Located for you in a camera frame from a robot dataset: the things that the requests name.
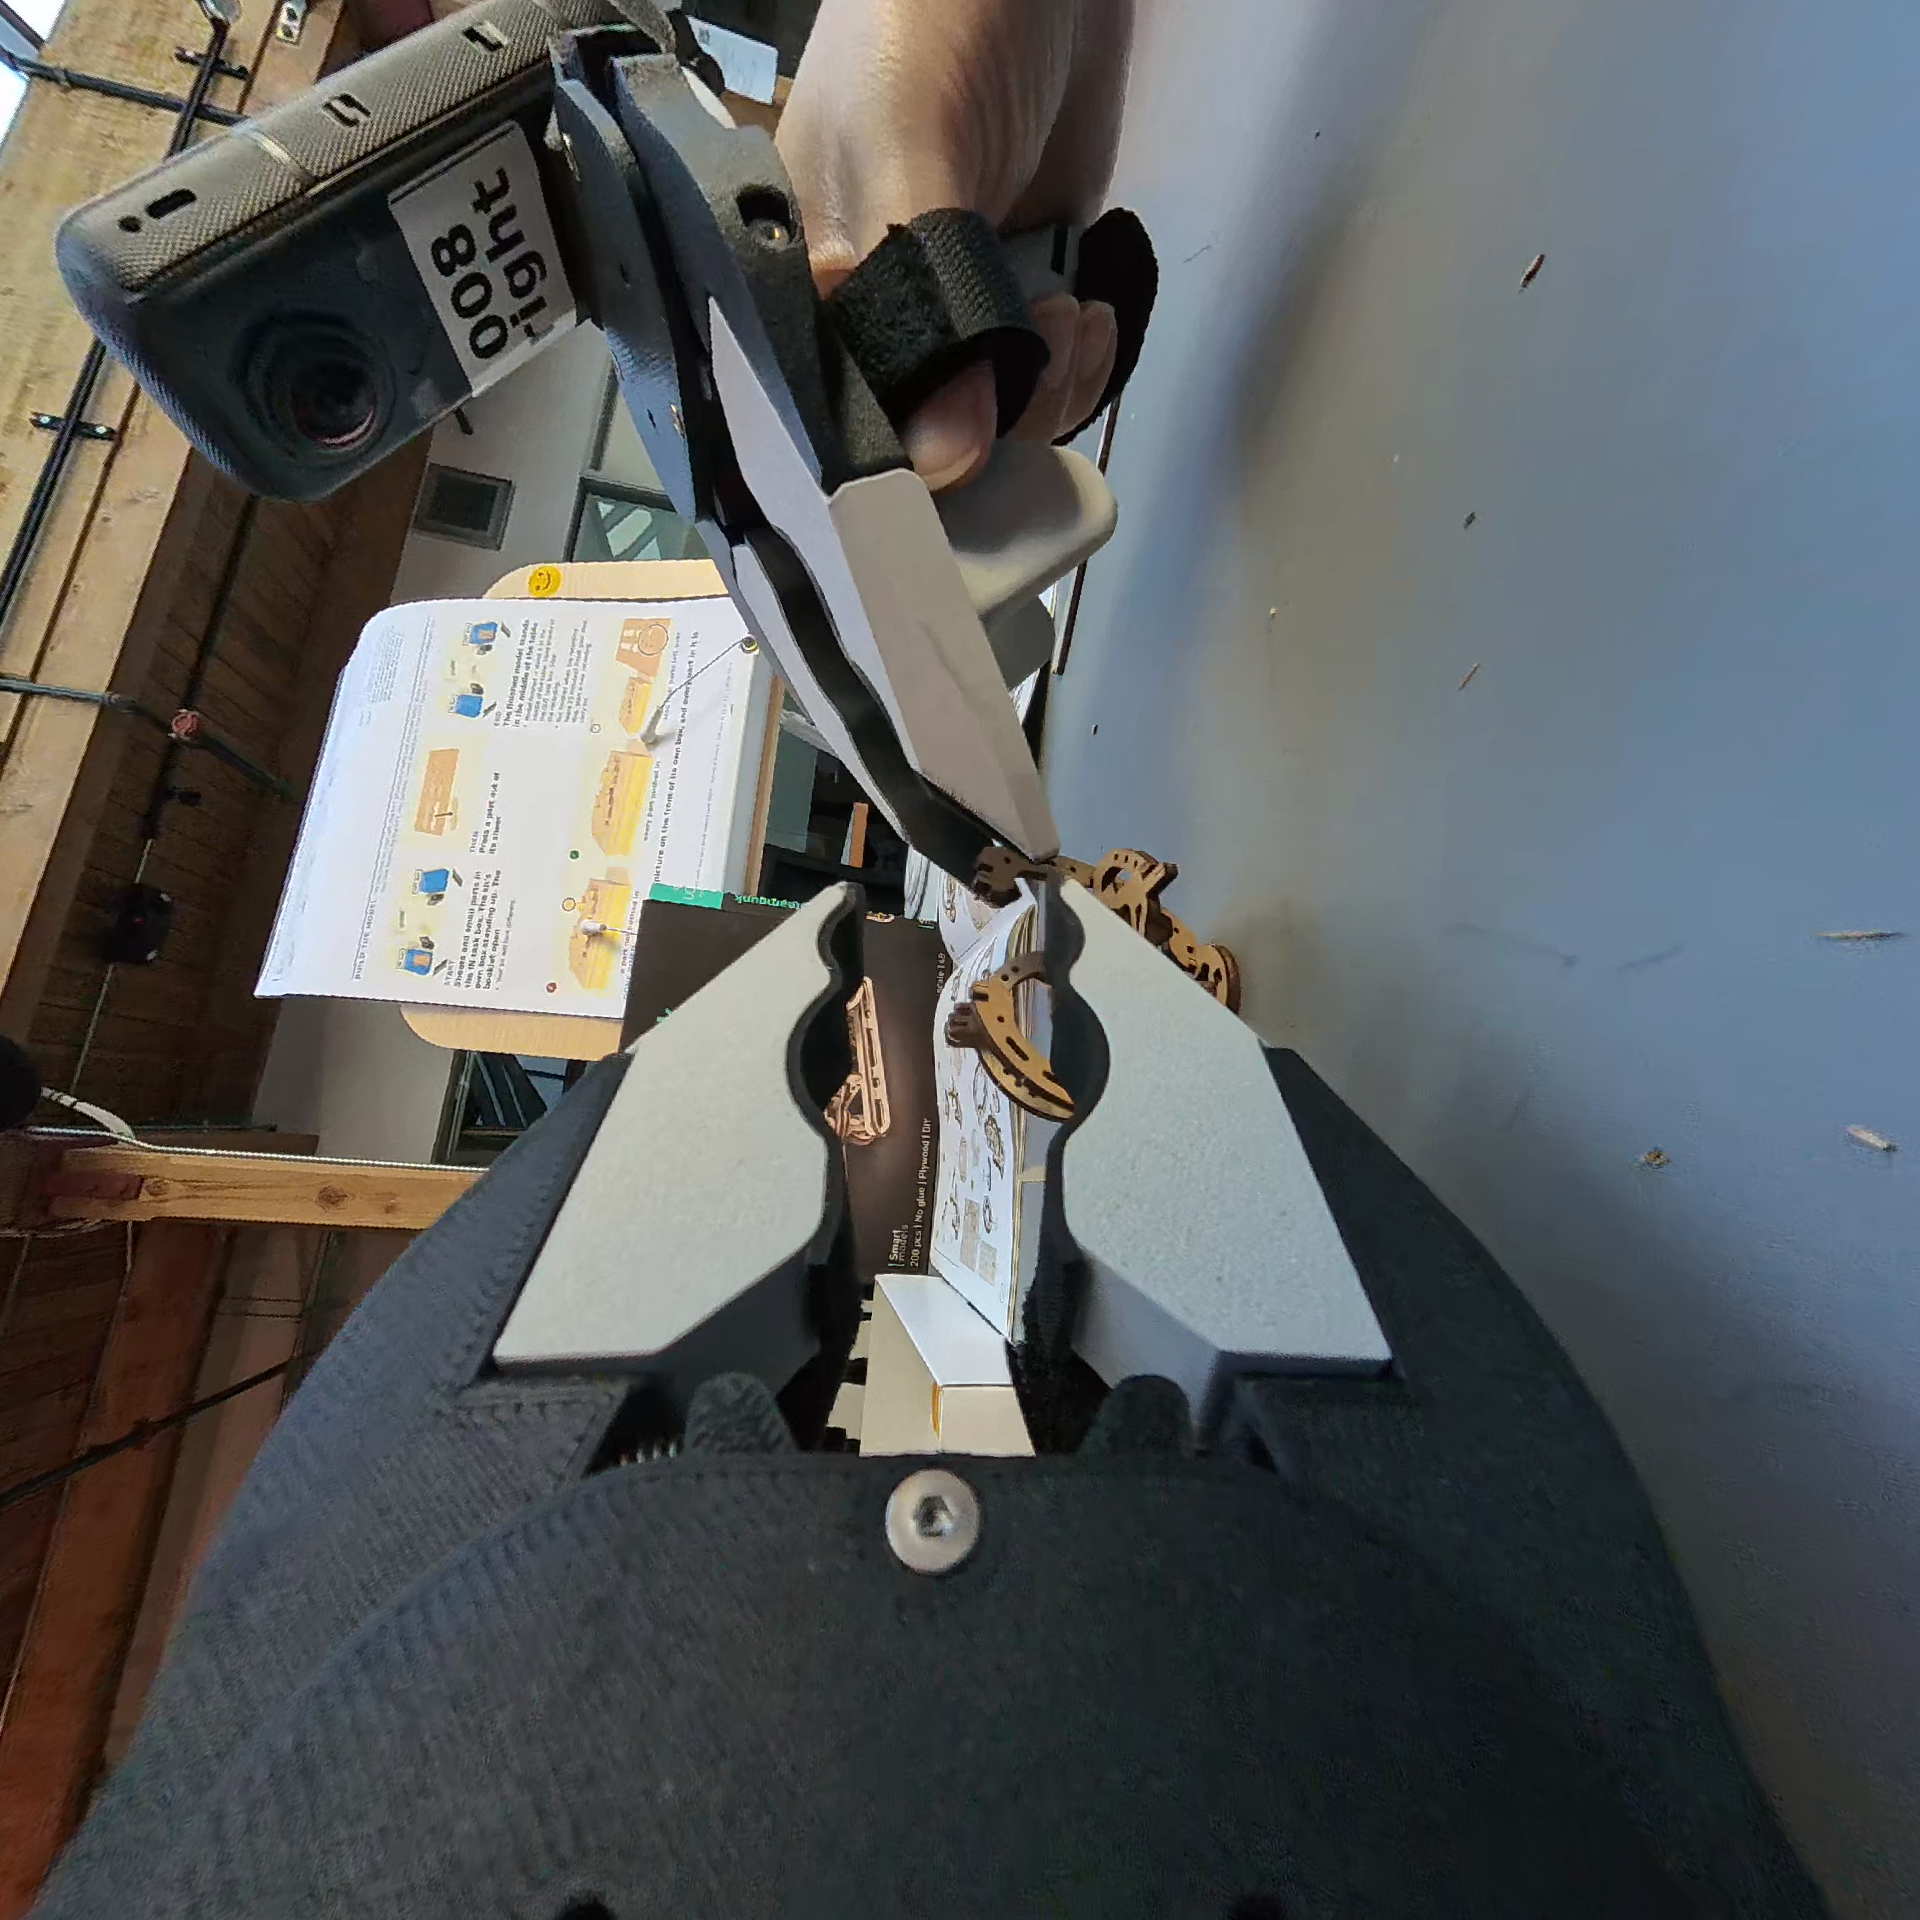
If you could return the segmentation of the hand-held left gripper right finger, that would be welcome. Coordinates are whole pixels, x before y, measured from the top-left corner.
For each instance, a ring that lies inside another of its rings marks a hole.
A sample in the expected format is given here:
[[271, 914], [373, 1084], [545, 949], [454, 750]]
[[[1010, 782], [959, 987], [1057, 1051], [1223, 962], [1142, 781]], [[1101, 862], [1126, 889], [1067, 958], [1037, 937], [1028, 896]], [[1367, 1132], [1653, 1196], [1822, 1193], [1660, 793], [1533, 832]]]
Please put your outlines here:
[[1392, 1349], [1257, 1035], [1072, 880], [1046, 893], [1046, 1180], [1071, 1349], [1222, 1411], [1247, 1374], [1376, 1377]]

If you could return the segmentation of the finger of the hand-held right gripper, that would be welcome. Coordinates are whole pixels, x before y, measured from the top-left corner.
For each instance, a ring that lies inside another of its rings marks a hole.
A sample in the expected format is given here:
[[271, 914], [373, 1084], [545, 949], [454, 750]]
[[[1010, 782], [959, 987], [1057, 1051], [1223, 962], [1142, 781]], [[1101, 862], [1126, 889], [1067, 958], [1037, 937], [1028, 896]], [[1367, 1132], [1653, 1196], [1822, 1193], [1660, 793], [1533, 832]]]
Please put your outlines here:
[[751, 507], [730, 548], [753, 525], [778, 528], [819, 582], [911, 768], [982, 821], [989, 846], [1053, 855], [1051, 807], [929, 491], [902, 466], [827, 491], [717, 299], [708, 321]]
[[941, 871], [971, 878], [991, 845], [989, 829], [911, 768], [877, 692], [843, 649], [799, 552], [778, 528], [758, 523], [730, 553], [735, 596], [827, 749], [902, 839]]

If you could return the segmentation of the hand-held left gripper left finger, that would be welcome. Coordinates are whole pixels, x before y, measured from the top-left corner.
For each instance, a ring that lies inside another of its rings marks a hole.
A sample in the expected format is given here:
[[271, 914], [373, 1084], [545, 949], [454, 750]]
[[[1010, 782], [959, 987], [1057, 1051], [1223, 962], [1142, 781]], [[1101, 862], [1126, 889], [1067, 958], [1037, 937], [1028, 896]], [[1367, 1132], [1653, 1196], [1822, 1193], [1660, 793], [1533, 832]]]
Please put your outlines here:
[[740, 1372], [799, 1411], [831, 1404], [861, 1278], [827, 1106], [852, 1067], [866, 910], [845, 880], [783, 914], [666, 905], [694, 956], [728, 962], [701, 981], [685, 956], [636, 967], [653, 1022], [502, 1319], [501, 1374], [627, 1376], [685, 1411]]

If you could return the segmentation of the wooden model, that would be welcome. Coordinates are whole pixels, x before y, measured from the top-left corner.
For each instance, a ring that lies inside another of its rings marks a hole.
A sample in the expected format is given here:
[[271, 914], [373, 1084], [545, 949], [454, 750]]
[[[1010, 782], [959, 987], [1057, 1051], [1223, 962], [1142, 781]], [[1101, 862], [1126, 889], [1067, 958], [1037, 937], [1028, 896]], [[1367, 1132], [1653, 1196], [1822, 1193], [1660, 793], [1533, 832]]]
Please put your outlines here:
[[[1012, 848], [991, 846], [977, 857], [971, 877], [953, 884], [980, 903], [1005, 907], [1017, 900], [1023, 882], [1071, 878], [1172, 958], [1223, 1008], [1239, 1013], [1241, 974], [1234, 953], [1218, 942], [1199, 939], [1163, 903], [1163, 893], [1177, 875], [1177, 866], [1138, 848], [1112, 848], [1097, 861], [1065, 853], [1035, 861]], [[1017, 1109], [1064, 1122], [1072, 1116], [1071, 1093], [1053, 1075], [1048, 1052], [1033, 1040], [1019, 1012], [1023, 987], [1042, 974], [1044, 962], [1023, 953], [966, 987], [945, 1019], [945, 1040], [977, 1052], [989, 1083]]]

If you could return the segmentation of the person's right hand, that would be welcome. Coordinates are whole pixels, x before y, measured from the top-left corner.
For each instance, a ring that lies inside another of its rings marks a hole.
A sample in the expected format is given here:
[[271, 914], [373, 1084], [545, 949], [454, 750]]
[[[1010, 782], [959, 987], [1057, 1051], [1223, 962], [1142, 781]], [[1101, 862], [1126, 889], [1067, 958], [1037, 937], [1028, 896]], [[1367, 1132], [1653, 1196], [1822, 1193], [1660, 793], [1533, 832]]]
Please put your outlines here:
[[1124, 388], [1158, 294], [1144, 234], [1094, 237], [1136, 36], [1133, 1], [822, 3], [776, 147], [820, 294], [895, 226], [968, 211], [1000, 234], [1083, 226], [1074, 289], [1033, 301], [1044, 365], [1000, 424], [991, 365], [952, 370], [900, 427], [930, 491], [969, 484], [1003, 436], [1076, 436]]

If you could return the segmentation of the black product box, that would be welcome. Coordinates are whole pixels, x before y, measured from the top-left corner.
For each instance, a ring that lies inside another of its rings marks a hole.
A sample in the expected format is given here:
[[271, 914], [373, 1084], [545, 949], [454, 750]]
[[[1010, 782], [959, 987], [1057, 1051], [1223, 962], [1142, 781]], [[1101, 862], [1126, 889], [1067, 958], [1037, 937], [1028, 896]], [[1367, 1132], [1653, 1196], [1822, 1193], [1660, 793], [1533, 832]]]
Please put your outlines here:
[[[653, 885], [630, 940], [620, 1038], [653, 1029], [790, 910], [785, 900]], [[932, 925], [872, 910], [861, 964], [845, 1003], [850, 1072], [826, 1116], [843, 1150], [859, 1274], [923, 1273], [939, 1168], [930, 1029], [952, 958]]]

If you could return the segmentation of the instruction booklet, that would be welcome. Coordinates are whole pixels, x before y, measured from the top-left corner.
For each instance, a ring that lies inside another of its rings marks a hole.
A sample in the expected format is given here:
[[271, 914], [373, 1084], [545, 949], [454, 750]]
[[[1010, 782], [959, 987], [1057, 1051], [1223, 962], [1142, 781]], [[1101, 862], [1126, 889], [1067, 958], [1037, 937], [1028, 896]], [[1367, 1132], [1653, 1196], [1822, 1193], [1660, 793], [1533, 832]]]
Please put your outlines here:
[[1012, 903], [991, 907], [941, 871], [929, 875], [927, 903], [952, 962], [932, 1015], [939, 1157], [929, 1264], [1016, 1340], [1035, 1269], [1023, 1235], [1039, 1225], [1053, 1123], [1016, 1106], [978, 1049], [948, 1042], [946, 1024], [978, 981], [1037, 948], [1037, 907], [1023, 885]]

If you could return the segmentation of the white cardboard box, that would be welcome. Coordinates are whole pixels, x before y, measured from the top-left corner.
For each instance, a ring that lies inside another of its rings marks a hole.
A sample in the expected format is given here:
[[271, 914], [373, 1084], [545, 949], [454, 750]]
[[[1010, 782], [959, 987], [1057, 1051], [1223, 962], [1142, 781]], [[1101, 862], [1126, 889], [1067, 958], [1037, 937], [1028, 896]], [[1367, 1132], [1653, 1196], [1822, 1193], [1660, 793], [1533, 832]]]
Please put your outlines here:
[[882, 1456], [1035, 1452], [1003, 1335], [932, 1274], [875, 1278], [824, 1443]]

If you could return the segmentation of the printed instruction sheet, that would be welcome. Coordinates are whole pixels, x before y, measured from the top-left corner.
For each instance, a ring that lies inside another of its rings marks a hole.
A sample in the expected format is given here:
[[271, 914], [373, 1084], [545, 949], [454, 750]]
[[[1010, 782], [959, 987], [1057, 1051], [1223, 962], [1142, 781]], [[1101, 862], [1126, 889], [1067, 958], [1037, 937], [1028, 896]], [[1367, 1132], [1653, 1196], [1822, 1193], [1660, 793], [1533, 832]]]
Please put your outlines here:
[[653, 896], [740, 885], [772, 688], [726, 594], [376, 614], [257, 994], [618, 1015]]

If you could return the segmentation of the wooden plank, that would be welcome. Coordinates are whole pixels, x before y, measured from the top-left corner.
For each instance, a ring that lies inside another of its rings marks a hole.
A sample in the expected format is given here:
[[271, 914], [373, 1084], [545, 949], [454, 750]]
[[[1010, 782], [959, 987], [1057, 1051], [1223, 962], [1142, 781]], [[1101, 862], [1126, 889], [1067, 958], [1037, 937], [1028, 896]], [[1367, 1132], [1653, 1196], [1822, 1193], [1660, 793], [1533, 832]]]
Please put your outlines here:
[[481, 1175], [437, 1163], [10, 1136], [1, 1154], [1, 1225], [17, 1232], [156, 1221], [419, 1232]]

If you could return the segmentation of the scattered wood splinters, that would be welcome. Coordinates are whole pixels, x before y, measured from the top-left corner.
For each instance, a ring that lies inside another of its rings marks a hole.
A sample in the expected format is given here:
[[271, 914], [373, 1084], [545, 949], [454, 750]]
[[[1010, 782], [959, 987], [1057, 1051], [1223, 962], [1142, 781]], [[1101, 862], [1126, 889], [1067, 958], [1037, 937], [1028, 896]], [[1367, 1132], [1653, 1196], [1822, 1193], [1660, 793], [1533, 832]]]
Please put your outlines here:
[[1563, 228], [1444, 548], [1435, 928], [1499, 1161], [1787, 1186], [1916, 1157], [1909, 273]]

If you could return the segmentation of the wall vent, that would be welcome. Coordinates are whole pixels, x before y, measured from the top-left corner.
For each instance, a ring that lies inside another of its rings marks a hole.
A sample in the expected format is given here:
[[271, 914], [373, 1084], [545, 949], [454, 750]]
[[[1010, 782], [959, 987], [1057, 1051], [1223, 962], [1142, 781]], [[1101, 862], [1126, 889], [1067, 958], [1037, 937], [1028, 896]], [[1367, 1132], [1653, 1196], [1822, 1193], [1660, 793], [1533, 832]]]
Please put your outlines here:
[[414, 502], [414, 534], [467, 546], [502, 548], [515, 500], [508, 475], [428, 463]]

